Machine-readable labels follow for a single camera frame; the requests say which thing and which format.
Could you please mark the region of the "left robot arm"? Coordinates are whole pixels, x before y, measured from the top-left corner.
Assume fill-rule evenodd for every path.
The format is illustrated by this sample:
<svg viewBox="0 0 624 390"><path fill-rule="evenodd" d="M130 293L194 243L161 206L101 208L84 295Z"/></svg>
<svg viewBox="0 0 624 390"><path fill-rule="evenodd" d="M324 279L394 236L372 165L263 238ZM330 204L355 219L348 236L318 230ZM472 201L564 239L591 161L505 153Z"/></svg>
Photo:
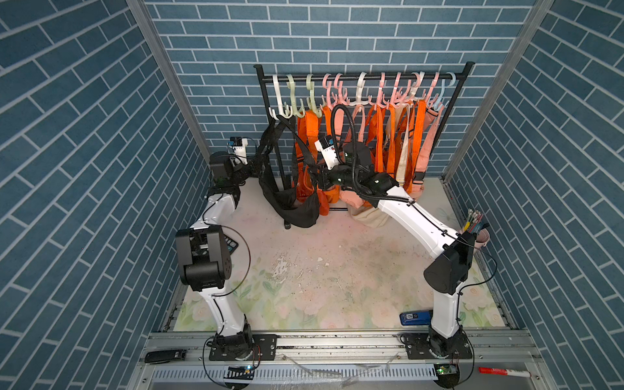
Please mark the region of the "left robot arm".
<svg viewBox="0 0 624 390"><path fill-rule="evenodd" d="M261 347L254 342L229 283L231 254L237 245L227 241L222 225L237 209L247 167L239 155L214 153L209 161L214 184L206 195L207 206L194 224L175 235L180 280L206 301L216 321L217 330L208 341L214 360L260 359Z"/></svg>

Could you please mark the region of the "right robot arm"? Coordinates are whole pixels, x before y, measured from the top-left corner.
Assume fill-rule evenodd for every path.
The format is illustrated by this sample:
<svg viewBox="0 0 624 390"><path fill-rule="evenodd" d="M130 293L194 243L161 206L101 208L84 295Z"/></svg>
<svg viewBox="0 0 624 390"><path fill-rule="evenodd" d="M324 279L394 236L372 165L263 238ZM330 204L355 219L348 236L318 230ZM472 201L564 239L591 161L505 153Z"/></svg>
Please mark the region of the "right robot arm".
<svg viewBox="0 0 624 390"><path fill-rule="evenodd" d="M476 234L458 232L425 211L414 198L386 172L374 169L369 149L358 141L344 148L336 140L322 141L325 157L302 138L295 138L302 151L305 170L313 187L329 189L334 185L353 190L359 198L392 217L409 232L432 257L423 276L434 291L428 344L436 357L449 358L467 345L468 339L459 320L461 296L468 287L468 273L477 249Z"/></svg>

